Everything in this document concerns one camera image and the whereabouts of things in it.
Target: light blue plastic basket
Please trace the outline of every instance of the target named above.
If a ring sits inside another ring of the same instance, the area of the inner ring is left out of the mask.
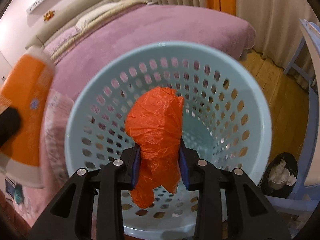
[[[228,55],[188,42],[162,42],[130,51],[103,68],[84,88],[66,131],[68,173],[98,169],[134,145],[124,120],[146,91],[172,87],[185,98],[183,139],[220,169],[241,167],[258,184],[271,146],[265,97],[250,73]],[[192,236],[197,192],[182,183],[176,195],[154,189],[154,205],[139,211],[122,192],[124,231],[142,239]],[[225,197],[223,216],[226,218]]]

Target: wooden floor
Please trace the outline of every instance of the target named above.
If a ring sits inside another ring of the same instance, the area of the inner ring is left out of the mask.
[[[272,146],[269,161],[289,152],[298,160],[308,121],[308,93],[270,59],[252,51],[240,63],[255,77],[269,104]]]

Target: plastic bag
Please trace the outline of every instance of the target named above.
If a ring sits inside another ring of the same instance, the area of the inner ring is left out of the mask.
[[[148,91],[136,101],[125,121],[126,133],[141,150],[138,183],[131,192],[140,208],[151,206],[155,187],[162,185],[172,194],[177,191],[184,98],[175,92],[160,87]]]

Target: pink bedspread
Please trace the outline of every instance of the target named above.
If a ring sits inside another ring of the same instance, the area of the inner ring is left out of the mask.
[[[245,20],[219,11],[150,5],[100,28],[58,64],[52,88],[75,100],[87,82],[121,54],[157,41],[191,41],[217,48],[233,58],[254,45],[255,30]]]
[[[187,6],[143,6],[113,20],[92,33],[57,64],[52,88],[72,100],[76,100],[87,82],[111,60],[121,54],[157,41],[191,41],[212,46],[234,58],[240,57],[244,49],[254,45],[255,30],[240,18],[206,8]],[[59,190],[62,179],[60,170],[54,171],[50,160],[64,159],[64,127],[67,116],[54,116],[56,127],[51,131],[61,133],[55,143],[41,144],[41,167],[44,189],[24,188],[25,201],[16,210],[29,225],[33,225],[43,209]],[[51,139],[55,133],[42,134]]]

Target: beige leather headboard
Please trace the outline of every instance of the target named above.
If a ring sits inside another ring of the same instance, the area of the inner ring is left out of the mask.
[[[120,0],[75,0],[63,10],[56,12],[55,16],[38,30],[35,36],[26,44],[26,49],[36,45],[44,47],[67,28],[76,25],[77,21],[89,11],[109,2]]]

